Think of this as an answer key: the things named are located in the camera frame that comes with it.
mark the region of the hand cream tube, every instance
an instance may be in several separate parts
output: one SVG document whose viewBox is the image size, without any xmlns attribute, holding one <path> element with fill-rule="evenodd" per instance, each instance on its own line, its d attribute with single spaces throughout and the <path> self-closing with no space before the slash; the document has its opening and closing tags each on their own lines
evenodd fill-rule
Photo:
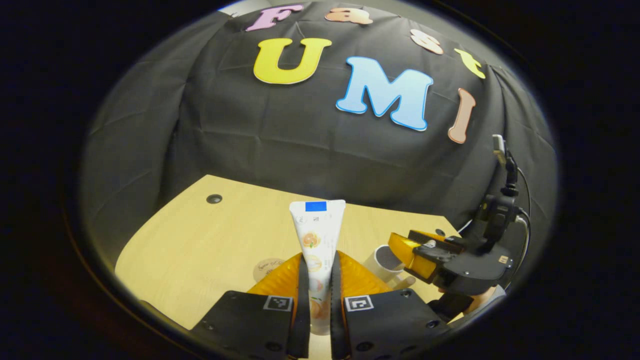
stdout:
<svg viewBox="0 0 640 360">
<path fill-rule="evenodd" d="M 344 200 L 294 201 L 289 205 L 309 273 L 311 333 L 329 334 L 329 283 L 340 237 Z"/>
</svg>

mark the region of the paper cup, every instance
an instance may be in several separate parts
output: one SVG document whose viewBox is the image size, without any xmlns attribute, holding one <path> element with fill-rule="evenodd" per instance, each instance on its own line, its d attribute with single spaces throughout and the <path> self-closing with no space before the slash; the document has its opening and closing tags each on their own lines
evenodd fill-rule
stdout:
<svg viewBox="0 0 640 360">
<path fill-rule="evenodd" d="M 404 269 L 402 261 L 394 255 L 389 245 L 380 245 L 365 260 L 363 266 L 392 288 L 401 281 L 398 275 Z"/>
</svg>

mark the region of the blue letter m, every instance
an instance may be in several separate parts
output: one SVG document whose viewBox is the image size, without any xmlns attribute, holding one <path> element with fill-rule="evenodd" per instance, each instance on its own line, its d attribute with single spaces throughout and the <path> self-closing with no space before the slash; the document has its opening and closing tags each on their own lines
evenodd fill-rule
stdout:
<svg viewBox="0 0 640 360">
<path fill-rule="evenodd" d="M 384 115 L 399 97 L 400 104 L 398 109 L 391 113 L 391 120 L 418 131 L 427 128 L 424 105 L 427 89 L 433 84 L 430 76 L 416 70 L 405 70 L 389 83 L 387 75 L 376 60 L 350 56 L 347 63 L 352 68 L 351 79 L 344 99 L 335 103 L 338 109 L 356 114 L 367 111 L 367 105 L 362 102 L 366 89 L 373 113 L 377 117 Z"/>
</svg>

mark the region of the pink letter i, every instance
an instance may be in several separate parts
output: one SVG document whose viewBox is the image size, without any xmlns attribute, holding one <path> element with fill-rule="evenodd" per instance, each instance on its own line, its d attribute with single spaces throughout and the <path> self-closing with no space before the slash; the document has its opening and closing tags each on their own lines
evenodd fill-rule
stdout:
<svg viewBox="0 0 640 360">
<path fill-rule="evenodd" d="M 289 5 L 289 6 L 281 6 L 279 8 L 270 8 L 264 9 L 262 11 L 262 15 L 255 21 L 255 23 L 249 26 L 246 30 L 253 31 L 259 29 L 268 29 L 271 26 L 275 26 L 274 19 L 278 19 L 278 21 L 282 21 L 287 18 L 291 14 L 291 12 L 298 12 L 302 10 L 304 6 L 302 5 Z"/>
</svg>

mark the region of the wooden table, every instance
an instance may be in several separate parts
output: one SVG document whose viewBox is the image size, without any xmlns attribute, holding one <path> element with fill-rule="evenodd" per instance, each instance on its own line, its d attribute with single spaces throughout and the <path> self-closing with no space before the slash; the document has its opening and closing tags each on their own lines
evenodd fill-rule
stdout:
<svg viewBox="0 0 640 360">
<path fill-rule="evenodd" d="M 207 202 L 212 194 L 222 201 Z M 301 251 L 289 204 L 313 200 L 320 199 L 205 176 L 129 240 L 116 275 L 139 299 L 192 329 L 226 291 L 247 291 L 255 284 L 259 261 L 286 260 Z M 441 216 L 347 203 L 337 248 L 362 263 L 391 232 L 407 235 L 410 229 L 459 236 Z M 442 295 L 421 281 L 412 289 L 425 302 Z M 311 358 L 331 358 L 329 338 L 311 335 Z"/>
</svg>

